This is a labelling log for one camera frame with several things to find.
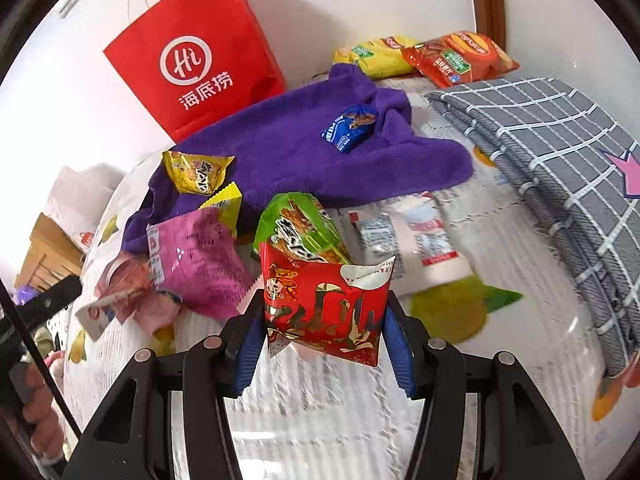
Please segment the potato chip bag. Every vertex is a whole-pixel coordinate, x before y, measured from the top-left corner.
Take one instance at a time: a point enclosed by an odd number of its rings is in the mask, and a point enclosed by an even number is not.
[[[407,36],[389,36],[365,41],[353,48],[344,46],[335,51],[334,64],[358,65],[372,79],[409,74],[414,67],[404,60],[401,49],[416,43],[418,40]]]
[[[226,167],[233,156],[189,155],[162,152],[167,175],[181,193],[211,195],[225,181]]]
[[[262,242],[269,355],[293,341],[376,366],[394,260],[376,266],[304,262]]]
[[[402,56],[439,88],[494,79],[520,68],[491,38],[475,32],[456,32],[403,48]]]

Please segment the blue candy wrapper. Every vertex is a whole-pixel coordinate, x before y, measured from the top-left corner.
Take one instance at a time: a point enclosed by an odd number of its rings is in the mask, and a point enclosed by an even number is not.
[[[378,119],[378,113],[364,105],[347,108],[324,132],[322,137],[338,151],[346,153],[367,137]]]

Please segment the pink star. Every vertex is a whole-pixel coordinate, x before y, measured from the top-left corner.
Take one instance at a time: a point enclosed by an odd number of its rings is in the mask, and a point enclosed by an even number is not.
[[[629,150],[622,157],[602,152],[622,172],[625,181],[625,197],[640,198],[640,164]]]

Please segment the wooden cabinet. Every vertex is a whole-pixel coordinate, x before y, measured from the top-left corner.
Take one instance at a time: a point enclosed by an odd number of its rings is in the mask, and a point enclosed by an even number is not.
[[[51,218],[42,213],[30,235],[31,246],[15,279],[15,288],[46,290],[70,274],[80,275],[84,254]]]

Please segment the plastic packaging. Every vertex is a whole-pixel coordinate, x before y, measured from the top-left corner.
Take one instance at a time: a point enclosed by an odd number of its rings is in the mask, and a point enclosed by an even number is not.
[[[304,262],[261,243],[270,356],[294,341],[376,366],[394,259],[377,266]]]
[[[33,288],[31,285],[19,286],[14,292],[14,303],[17,306],[24,305],[28,301],[31,301],[40,291],[37,288]]]
[[[105,267],[94,294],[98,300],[76,313],[93,340],[102,335],[113,319],[124,323],[132,315],[142,331],[152,336],[170,324],[180,311],[172,296],[153,288],[146,259],[125,251]]]
[[[336,50],[334,63],[358,65],[372,79],[410,74],[414,67],[404,60],[401,49],[416,43],[418,40],[407,36],[364,41],[353,48],[345,46]]]
[[[233,160],[233,156],[162,152],[167,175],[181,193],[213,194],[225,181],[226,167]]]
[[[402,56],[439,88],[495,79],[520,68],[491,38],[474,32],[447,34],[403,48]]]
[[[146,230],[149,266],[158,291],[189,309],[226,320],[252,284],[234,247],[220,209],[207,207],[171,218]]]
[[[217,207],[220,209],[220,223],[226,225],[231,231],[233,238],[238,238],[238,215],[240,214],[240,206],[242,205],[242,193],[238,189],[238,185],[232,182],[225,189],[220,190],[214,196],[209,198],[199,209],[206,207]]]
[[[364,105],[347,108],[324,132],[322,138],[339,152],[347,153],[372,132],[378,113]]]
[[[297,260],[351,263],[331,217],[318,199],[307,193],[281,193],[271,199],[255,232],[256,253],[260,242],[268,242]]]
[[[359,208],[338,210],[336,225],[353,261],[375,265],[396,256],[391,289],[413,294],[473,273],[451,245],[428,192],[388,198]]]

